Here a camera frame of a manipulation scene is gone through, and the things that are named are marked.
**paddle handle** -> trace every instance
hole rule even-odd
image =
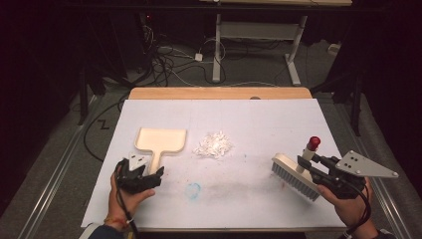
[[[149,175],[154,174],[159,169],[161,154],[162,152],[152,153],[152,161],[151,161],[151,164],[149,165],[149,171],[148,171]]]

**red cap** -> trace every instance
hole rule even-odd
[[[320,144],[320,139],[317,136],[312,136],[310,142],[307,144],[307,149],[310,151],[316,151],[317,146]]]

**human hand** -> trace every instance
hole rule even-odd
[[[372,199],[372,187],[370,186],[369,179],[365,179],[368,193],[366,194],[366,190],[363,190],[362,193],[370,202]],[[355,199],[338,199],[323,185],[318,185],[317,189],[320,195],[334,206],[335,212],[347,228],[355,226],[360,221],[366,208],[360,196],[357,196]],[[378,231],[370,218],[352,233],[353,238],[374,238],[377,235]]]
[[[108,215],[106,217],[108,220],[105,221],[105,225],[113,227],[117,231],[122,231],[126,226],[125,222],[127,218],[123,209],[118,203],[117,186],[115,185],[114,173],[110,178],[110,184],[111,191],[108,197]],[[133,217],[139,203],[141,203],[146,198],[155,195],[155,191],[153,189],[148,189],[136,194],[130,194],[121,189],[120,194],[124,205],[130,214],[130,217]]]

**white shredded paper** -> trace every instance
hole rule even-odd
[[[196,155],[213,156],[219,158],[232,148],[229,138],[223,131],[208,133],[204,139],[199,142],[199,147],[193,149]]]

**blue stain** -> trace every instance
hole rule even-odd
[[[185,195],[194,200],[198,197],[199,192],[201,191],[201,186],[198,183],[190,183],[186,186]]]

